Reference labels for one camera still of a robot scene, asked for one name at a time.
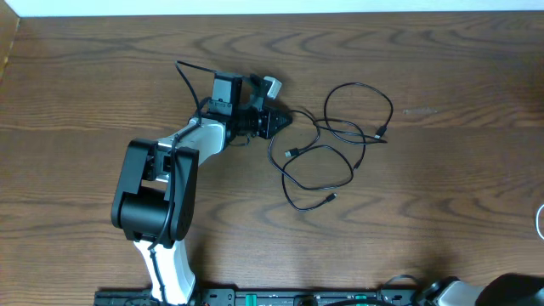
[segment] white cable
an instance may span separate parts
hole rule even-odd
[[[536,233],[538,233],[538,235],[544,240],[544,235],[541,233],[541,227],[538,224],[538,218],[541,215],[542,208],[544,208],[544,204],[542,204],[541,207],[538,208],[538,210],[536,211],[536,222],[535,223],[536,223]]]

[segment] white robot part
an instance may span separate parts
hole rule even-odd
[[[264,80],[272,82],[272,86],[270,86],[270,89],[266,93],[266,96],[269,99],[275,99],[275,97],[277,97],[278,93],[280,92],[281,82],[278,81],[278,79],[276,79],[275,77],[272,77],[272,76],[265,76]]]
[[[158,301],[162,301],[159,280],[156,278],[150,251],[147,249],[151,245],[151,242],[135,241],[134,245],[142,253],[145,265],[150,271],[151,282],[153,283],[151,295]],[[167,302],[174,305],[187,304],[193,289],[195,289],[196,278],[193,271],[190,270],[189,262],[187,261],[185,242],[175,241],[171,249],[157,245],[155,246],[155,252],[156,264],[165,287]]]
[[[159,145],[171,148],[174,135],[183,132],[187,128],[191,128],[197,123],[197,118],[191,118],[189,124],[183,129],[168,137],[158,139]],[[179,141],[176,147],[185,147],[199,150],[198,166],[200,166],[208,157],[214,154],[218,154],[219,152],[221,152],[221,150],[223,150],[225,145],[225,137],[226,127],[223,123],[217,122],[212,119],[202,118],[201,126],[192,133],[184,136]],[[168,176],[168,174],[158,175],[156,177],[156,180],[167,183]]]
[[[482,286],[470,286],[460,280],[452,282],[435,300],[438,306],[474,306]]]

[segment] black cable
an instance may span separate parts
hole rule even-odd
[[[360,86],[360,87],[364,87],[364,88],[369,88],[371,90],[373,90],[374,92],[382,95],[389,103],[389,106],[390,106],[390,112],[389,112],[389,115],[388,115],[388,119],[386,120],[386,122],[377,130],[376,132],[376,136],[372,137],[372,136],[368,136],[368,135],[365,135],[365,133],[363,132],[363,129],[353,123],[353,122],[349,122],[349,121],[346,121],[346,120],[341,120],[341,119],[335,119],[335,118],[329,118],[327,113],[326,113],[326,107],[328,105],[328,102],[329,102],[329,98],[332,96],[332,94],[334,94],[334,92],[336,92],[339,88],[343,88],[343,87],[347,87],[347,86]],[[391,102],[391,99],[386,96],[384,93],[382,93],[381,91],[379,91],[378,89],[370,86],[370,85],[366,85],[364,83],[360,83],[360,82],[349,82],[349,83],[344,83],[342,85],[339,85],[339,86],[336,86],[327,96],[326,96],[326,99],[325,99],[325,105],[324,105],[324,108],[323,108],[323,118],[321,119],[315,119],[313,118],[311,115],[309,115],[308,113],[306,112],[303,112],[303,111],[300,111],[300,110],[290,110],[289,112],[294,112],[294,113],[298,113],[298,114],[301,114],[301,115],[304,115],[306,116],[315,126],[315,131],[316,131],[316,135],[315,135],[315,138],[314,140],[312,140],[309,144],[307,144],[306,146],[304,146],[303,148],[295,148],[295,149],[291,149],[289,151],[286,152],[286,156],[287,157],[291,157],[291,159],[289,161],[287,161],[283,167],[280,166],[274,159],[274,157],[272,157],[272,148],[274,147],[274,143],[275,143],[275,136],[270,140],[270,144],[269,144],[269,149],[268,149],[268,158],[269,158],[269,162],[272,164],[272,166],[274,166],[280,173],[281,173],[281,186],[283,188],[283,193],[287,199],[287,201],[289,202],[289,204],[295,208],[296,210],[298,210],[299,212],[307,212],[307,211],[310,211],[310,210],[314,210],[318,207],[321,207],[323,205],[325,205],[326,203],[336,199],[337,197],[337,194],[336,193],[332,193],[330,194],[328,197],[325,198],[325,200],[317,203],[316,205],[313,205],[312,207],[305,207],[305,208],[301,208],[301,207],[297,207],[291,197],[289,196],[289,193],[287,192],[287,187],[286,187],[286,181],[285,181],[285,177],[287,177],[288,179],[290,179],[298,188],[302,189],[302,190],[332,190],[332,189],[336,189],[338,187],[342,187],[346,184],[349,184],[353,178],[354,178],[354,170],[358,169],[360,164],[363,162],[363,159],[365,158],[365,153],[366,153],[366,146],[367,145],[374,145],[374,144],[386,144],[387,141],[383,140],[382,139],[382,136],[385,134],[385,132],[387,131],[387,125],[389,124],[389,122],[391,121],[391,117],[393,115],[393,103]],[[326,126],[322,126],[320,125],[318,122],[325,122]],[[347,124],[353,128],[355,128],[357,130],[358,133],[356,132],[350,132],[350,131],[343,131],[343,130],[339,130],[339,129],[335,129],[335,128],[332,128],[331,127],[331,124],[330,122],[339,122],[339,123],[342,123],[342,124]],[[359,158],[359,160],[353,165],[351,166],[351,164],[349,163],[348,159],[346,158],[346,156],[344,156],[340,151],[332,148],[330,145],[326,145],[326,144],[320,144],[320,145],[315,145],[315,143],[317,143],[317,141],[320,139],[320,130],[323,129],[323,130],[326,130],[326,131],[329,131],[331,132],[337,139],[340,139],[341,141],[345,142],[345,143],[348,143],[348,144],[351,144],[351,145],[362,145],[363,147],[363,150],[361,152],[361,156]],[[339,134],[343,134],[343,135],[348,135],[348,136],[356,136],[356,137],[361,137],[361,141],[353,141],[353,140],[349,140],[349,139],[345,139],[343,137],[341,137]],[[333,151],[334,153],[336,153],[338,156],[340,156],[343,161],[348,165],[348,168],[349,168],[349,178],[347,178],[346,180],[344,180],[342,183],[339,183],[339,184],[326,184],[326,185],[322,185],[322,186],[319,186],[319,187],[307,187],[307,186],[304,186],[302,184],[300,184],[292,175],[290,175],[287,171],[286,171],[286,167],[294,162],[297,158],[299,158],[301,155],[305,154],[305,153],[308,153],[312,150],[316,150],[316,149],[328,149],[328,150],[331,150]]]
[[[396,282],[396,281],[400,281],[400,280],[412,280],[414,283],[416,283],[417,285],[417,289],[422,289],[422,286],[423,286],[423,283],[418,279],[416,278],[415,276],[413,275],[397,275],[397,276],[394,276],[392,277],[390,280],[386,281],[381,287],[380,287],[380,290],[379,290],[379,295],[382,297],[382,300],[383,300],[383,289],[385,288],[385,286],[388,286],[388,285],[391,285],[392,283]],[[417,291],[415,291],[411,297],[410,297],[410,302],[406,305],[403,305],[403,306],[411,306],[415,301],[415,297],[416,297],[416,294],[417,294]]]
[[[249,136],[249,134],[246,134],[246,142],[245,143],[239,143],[239,144],[229,144],[230,146],[248,146],[249,143],[251,142],[251,137]]]
[[[387,303],[384,301],[378,301],[378,300],[372,300],[372,299],[348,299],[340,302],[335,303],[329,303],[325,306],[349,306],[349,305],[357,305],[357,304],[367,304],[367,305],[378,305],[378,306],[397,306],[391,303]]]
[[[161,273],[159,272],[159,263],[156,261],[156,252],[155,249],[150,250],[150,258],[151,262],[153,263],[153,270],[155,271],[155,276],[157,281],[159,282],[159,290],[161,291],[161,297],[162,297],[162,305],[167,305],[167,292],[164,287],[164,282],[162,282]]]
[[[181,61],[181,60],[176,60],[176,64],[186,65],[188,67],[198,69],[198,70],[202,70],[202,71],[205,71],[205,72],[211,72],[211,73],[216,73],[217,72],[214,69],[209,69],[209,68],[201,67],[201,66],[198,66],[198,65],[193,65],[193,64]]]

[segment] wooden table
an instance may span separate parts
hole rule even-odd
[[[194,111],[173,67],[274,75],[282,102],[321,115],[326,94],[366,82],[395,105],[389,144],[313,212],[286,203],[268,142],[228,148],[198,173],[187,237],[200,281],[360,288],[410,273],[484,285],[544,274],[544,14],[321,14],[23,19],[0,87],[0,303],[89,305],[140,288],[139,252],[111,225],[128,141],[180,129]],[[213,77],[187,72],[201,97]],[[374,133],[375,94],[348,89],[332,116]],[[296,118],[276,158],[312,137]],[[328,137],[353,161],[360,148]],[[325,152],[292,171],[345,177]],[[299,205],[325,196],[290,188]]]

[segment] cable connector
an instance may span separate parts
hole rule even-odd
[[[338,195],[336,194],[336,192],[331,193],[328,197],[325,198],[325,203],[328,203],[328,202],[330,202],[330,201],[336,199],[337,196],[338,196]]]
[[[383,135],[385,134],[385,131],[388,130],[388,127],[387,126],[381,126],[377,131],[376,131],[376,135],[374,135],[374,138],[375,139],[380,139],[381,137],[383,137]]]
[[[297,148],[286,151],[286,157],[295,157],[299,155],[300,155],[300,151]]]

